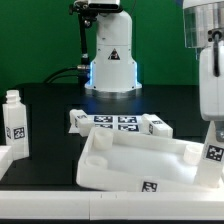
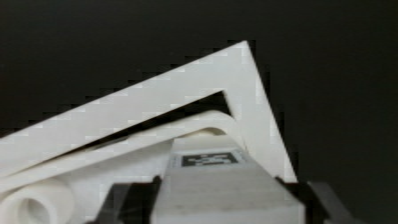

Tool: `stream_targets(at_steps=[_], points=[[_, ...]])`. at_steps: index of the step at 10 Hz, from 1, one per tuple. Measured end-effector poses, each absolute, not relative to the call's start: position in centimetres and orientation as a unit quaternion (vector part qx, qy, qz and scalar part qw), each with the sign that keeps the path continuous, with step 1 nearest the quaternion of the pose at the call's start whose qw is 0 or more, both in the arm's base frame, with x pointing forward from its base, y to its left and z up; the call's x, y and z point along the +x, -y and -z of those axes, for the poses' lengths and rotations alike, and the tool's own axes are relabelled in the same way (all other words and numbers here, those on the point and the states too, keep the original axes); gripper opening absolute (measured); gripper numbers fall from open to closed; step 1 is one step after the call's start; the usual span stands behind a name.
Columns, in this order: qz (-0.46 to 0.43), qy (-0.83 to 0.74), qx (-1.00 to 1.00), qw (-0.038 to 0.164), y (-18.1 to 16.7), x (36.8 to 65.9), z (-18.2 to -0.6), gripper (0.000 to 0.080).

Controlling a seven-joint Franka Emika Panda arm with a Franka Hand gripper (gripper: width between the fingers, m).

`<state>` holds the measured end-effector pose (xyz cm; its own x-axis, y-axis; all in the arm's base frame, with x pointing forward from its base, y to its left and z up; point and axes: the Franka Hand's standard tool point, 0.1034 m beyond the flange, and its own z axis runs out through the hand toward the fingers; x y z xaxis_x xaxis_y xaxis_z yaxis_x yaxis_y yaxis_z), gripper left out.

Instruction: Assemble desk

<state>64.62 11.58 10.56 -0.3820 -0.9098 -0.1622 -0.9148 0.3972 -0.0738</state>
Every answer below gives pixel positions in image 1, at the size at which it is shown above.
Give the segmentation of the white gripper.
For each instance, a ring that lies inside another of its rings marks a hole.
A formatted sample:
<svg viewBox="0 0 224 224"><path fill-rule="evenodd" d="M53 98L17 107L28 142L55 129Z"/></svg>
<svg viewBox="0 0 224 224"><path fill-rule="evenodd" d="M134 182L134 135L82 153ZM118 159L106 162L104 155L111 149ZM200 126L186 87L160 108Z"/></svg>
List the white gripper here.
<svg viewBox="0 0 224 224"><path fill-rule="evenodd" d="M214 72L213 48L200 54L199 92L200 111L206 121L215 121L216 140L224 142L224 46L219 48L219 72Z"/></svg>

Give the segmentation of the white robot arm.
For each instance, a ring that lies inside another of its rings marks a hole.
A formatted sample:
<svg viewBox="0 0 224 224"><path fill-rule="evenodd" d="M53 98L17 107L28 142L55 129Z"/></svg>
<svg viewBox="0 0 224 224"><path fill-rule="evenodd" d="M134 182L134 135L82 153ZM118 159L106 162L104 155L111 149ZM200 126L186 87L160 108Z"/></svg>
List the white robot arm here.
<svg viewBox="0 0 224 224"><path fill-rule="evenodd" d="M224 0L183 0L185 46L200 51L200 110L208 134L224 142ZM103 96L141 88L131 55L132 20L120 0L87 0L97 23L97 53L85 88Z"/></svg>

